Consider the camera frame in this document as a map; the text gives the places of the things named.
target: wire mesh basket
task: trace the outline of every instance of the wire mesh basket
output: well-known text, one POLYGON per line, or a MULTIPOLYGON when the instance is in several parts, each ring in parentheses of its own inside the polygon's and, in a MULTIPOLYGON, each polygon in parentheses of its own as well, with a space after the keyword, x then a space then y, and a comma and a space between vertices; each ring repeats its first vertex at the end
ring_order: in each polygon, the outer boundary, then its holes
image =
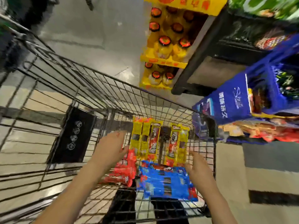
MULTIPOLYGON (((29 41, 26 34, 12 33, 14 43, 29 55, 15 71, 0 73, 0 223, 33 222, 91 158, 104 135, 126 130, 124 143, 130 144, 133 116, 164 121, 160 163, 170 123, 189 126, 187 150, 202 154, 215 175, 215 140, 194 133, 193 110, 59 56, 37 37, 29 41)), ((188 153, 187 161, 192 164, 188 153)), ((208 214, 200 194, 196 203, 145 199, 133 182, 129 188, 98 185, 76 223, 187 222, 208 214)))

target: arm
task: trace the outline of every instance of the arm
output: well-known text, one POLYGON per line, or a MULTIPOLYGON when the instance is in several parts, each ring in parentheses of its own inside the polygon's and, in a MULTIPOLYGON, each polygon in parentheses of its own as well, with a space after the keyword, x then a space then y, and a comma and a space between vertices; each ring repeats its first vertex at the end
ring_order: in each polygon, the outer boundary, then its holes
POLYGON ((205 159, 197 152, 189 153, 193 155, 193 166, 186 164, 186 170, 192 183, 205 199, 212 215, 213 224, 237 224, 205 159))
POLYGON ((128 146, 122 149, 124 137, 124 131, 116 131, 100 139, 92 158, 34 224, 74 223, 99 179, 128 151, 128 146))

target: yellow display shelf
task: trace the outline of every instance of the yellow display shelf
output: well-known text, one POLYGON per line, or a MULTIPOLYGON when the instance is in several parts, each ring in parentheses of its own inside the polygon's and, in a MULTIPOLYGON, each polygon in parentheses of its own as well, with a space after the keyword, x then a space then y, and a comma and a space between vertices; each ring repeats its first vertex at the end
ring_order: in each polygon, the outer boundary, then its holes
POLYGON ((202 12, 212 16, 218 16, 227 0, 144 0, 159 3, 178 9, 188 9, 202 12))
POLYGON ((171 90, 172 87, 164 86, 160 83, 158 86, 151 85, 150 80, 148 79, 146 73, 143 73, 142 80, 139 84, 141 88, 149 89, 149 88, 156 88, 156 89, 163 89, 163 90, 171 90))
POLYGON ((140 56, 140 60, 144 61, 144 62, 150 62, 153 64, 161 64, 161 65, 166 65, 166 66, 170 66, 170 67, 185 68, 187 66, 187 63, 173 61, 171 56, 167 60, 161 59, 161 58, 156 58, 154 55, 154 49, 148 48, 148 47, 145 50, 145 52, 140 56))

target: metal wire grid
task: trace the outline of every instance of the metal wire grid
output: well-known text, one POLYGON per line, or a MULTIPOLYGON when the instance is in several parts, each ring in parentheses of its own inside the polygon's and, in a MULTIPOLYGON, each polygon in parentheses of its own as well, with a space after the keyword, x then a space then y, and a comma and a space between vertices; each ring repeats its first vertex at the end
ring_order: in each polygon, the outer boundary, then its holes
MULTIPOLYGON (((192 110, 61 57, 38 42, 27 41, 26 36, 17 34, 17 45, 25 46, 30 55, 15 72, 0 74, 0 223, 34 221, 90 159, 103 135, 127 130, 124 143, 129 144, 133 115, 163 120, 165 127, 174 122, 192 128, 192 110), (69 105, 97 117, 84 160, 47 165, 53 142, 63 130, 61 122, 69 105)), ((188 149, 204 154, 215 171, 215 144, 207 141, 191 133, 188 149)), ((163 148, 159 151, 161 162, 165 156, 163 148)), ((202 216, 205 205, 201 202, 146 200, 135 187, 99 185, 76 223, 202 216)))

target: yellow snack package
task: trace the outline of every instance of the yellow snack package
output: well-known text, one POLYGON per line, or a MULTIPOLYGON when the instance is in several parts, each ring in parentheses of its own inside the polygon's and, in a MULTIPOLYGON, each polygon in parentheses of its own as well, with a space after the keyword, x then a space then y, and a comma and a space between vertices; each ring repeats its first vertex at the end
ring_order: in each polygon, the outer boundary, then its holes
POLYGON ((189 127, 181 126, 181 130, 179 133, 179 143, 178 143, 178 150, 176 155, 176 160, 174 165, 184 167, 186 162, 186 155, 187 155, 187 142, 188 142, 188 134, 189 134, 189 127))
POLYGON ((181 126, 171 123, 171 133, 169 139, 169 146, 166 149, 164 165, 173 167, 176 160, 177 148, 179 142, 179 132, 181 131, 181 126))
POLYGON ((152 127, 152 133, 150 136, 150 144, 148 147, 148 155, 147 160, 149 161, 155 161, 157 159, 157 148, 158 148, 158 142, 159 142, 159 135, 160 135, 160 129, 161 126, 163 126, 163 121, 152 121, 151 127, 152 127))
POLYGON ((141 142, 143 118, 133 117, 133 130, 131 135, 130 149, 134 149, 135 154, 138 153, 141 142))
POLYGON ((142 134, 141 134, 141 144, 140 149, 137 153, 137 157, 141 160, 147 159, 147 148, 148 148, 148 140, 150 135, 150 127, 153 119, 152 118, 144 118, 142 125, 142 134))

